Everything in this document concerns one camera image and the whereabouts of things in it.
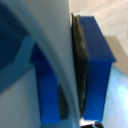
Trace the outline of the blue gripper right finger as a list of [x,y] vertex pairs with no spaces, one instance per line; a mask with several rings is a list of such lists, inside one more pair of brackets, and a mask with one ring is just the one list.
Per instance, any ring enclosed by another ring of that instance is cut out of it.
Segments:
[[101,121],[114,55],[93,16],[72,16],[72,38],[80,116]]

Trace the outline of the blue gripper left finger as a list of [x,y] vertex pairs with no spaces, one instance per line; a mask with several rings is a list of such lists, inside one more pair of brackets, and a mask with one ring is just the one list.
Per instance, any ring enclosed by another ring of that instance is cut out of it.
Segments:
[[36,68],[41,122],[59,123],[67,119],[68,109],[61,83],[37,45],[34,46],[31,61]]

